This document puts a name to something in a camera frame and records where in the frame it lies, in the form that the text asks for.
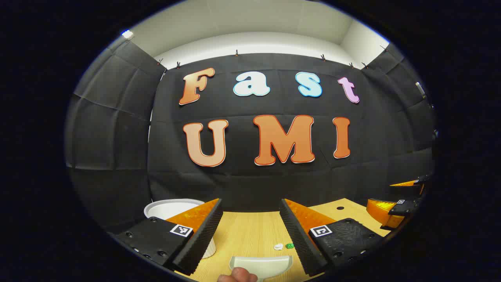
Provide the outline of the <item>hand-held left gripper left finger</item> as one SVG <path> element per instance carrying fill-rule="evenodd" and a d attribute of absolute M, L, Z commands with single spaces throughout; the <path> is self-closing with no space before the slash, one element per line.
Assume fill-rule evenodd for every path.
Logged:
<path fill-rule="evenodd" d="M 151 216 L 113 234 L 113 239 L 157 267 L 193 274 L 223 216 L 222 200 L 214 199 L 168 219 Z"/>

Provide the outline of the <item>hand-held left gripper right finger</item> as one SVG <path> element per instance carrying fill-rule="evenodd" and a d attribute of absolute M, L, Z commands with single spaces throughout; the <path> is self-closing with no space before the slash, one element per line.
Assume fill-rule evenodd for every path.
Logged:
<path fill-rule="evenodd" d="M 334 220 L 288 199 L 281 200 L 279 214 L 310 277 L 348 268 L 384 239 L 355 219 Z"/>

